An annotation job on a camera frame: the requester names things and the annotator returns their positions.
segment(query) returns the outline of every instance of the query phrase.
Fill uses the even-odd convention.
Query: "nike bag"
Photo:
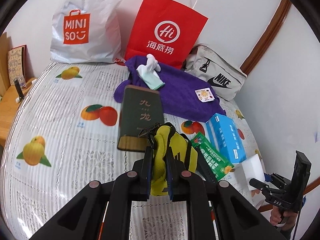
[[[121,0],[65,0],[52,18],[51,59],[107,62],[120,57],[116,7]]]
[[[124,58],[151,53],[180,69],[208,18],[174,0],[143,0]]]
[[[216,94],[232,100],[244,84],[247,75],[240,68],[231,66],[204,44],[195,46],[187,57],[186,72],[207,81]]]

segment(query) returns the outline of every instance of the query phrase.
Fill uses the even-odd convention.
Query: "book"
[[[134,85],[126,86],[121,103],[117,148],[144,152],[148,139],[138,135],[142,129],[156,123],[164,124],[159,92]]]
[[[8,51],[8,74],[10,85],[12,86],[14,85],[14,80],[18,77],[24,77],[26,80],[25,51],[26,45]]]

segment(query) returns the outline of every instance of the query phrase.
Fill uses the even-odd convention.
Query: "haidilao bag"
[[[124,58],[152,54],[180,69],[208,18],[174,0],[143,0]]]
[[[65,0],[52,18],[51,59],[62,63],[107,62],[120,57],[115,12],[121,0]]]

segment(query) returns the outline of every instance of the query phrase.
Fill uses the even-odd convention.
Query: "mattress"
[[[128,74],[126,67],[117,64],[52,62],[28,92],[10,129],[0,171],[1,209],[16,239],[30,238],[90,181],[115,180],[143,158],[143,153],[116,148],[121,104],[113,93]],[[221,99],[220,105],[241,131],[247,157],[256,154],[258,146],[236,103]],[[87,114],[89,106],[104,107],[103,116],[97,118],[94,111]],[[184,125],[192,120],[169,114],[164,119],[179,133],[195,135]],[[204,123],[195,126],[210,139]],[[32,148],[31,140],[43,147]],[[22,159],[24,147],[45,158]],[[252,198],[243,170],[236,169],[224,179],[258,207],[261,198]],[[186,238],[185,202],[151,196],[146,203],[132,203],[129,239]]]

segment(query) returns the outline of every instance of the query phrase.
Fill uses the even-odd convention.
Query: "yellow cloth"
[[[163,192],[164,188],[167,188],[166,181],[166,166],[163,160],[167,152],[168,135],[170,132],[170,127],[163,125],[161,126],[156,135],[155,139],[157,141],[157,149],[153,151],[154,155],[154,165],[151,180],[151,194],[153,196],[163,196],[167,195],[168,192]],[[180,160],[185,161],[186,150],[188,142],[177,132],[172,136],[170,140],[170,147],[172,148],[173,157],[180,153]],[[197,167],[198,153],[192,147],[190,154],[190,165],[189,171],[195,172]]]

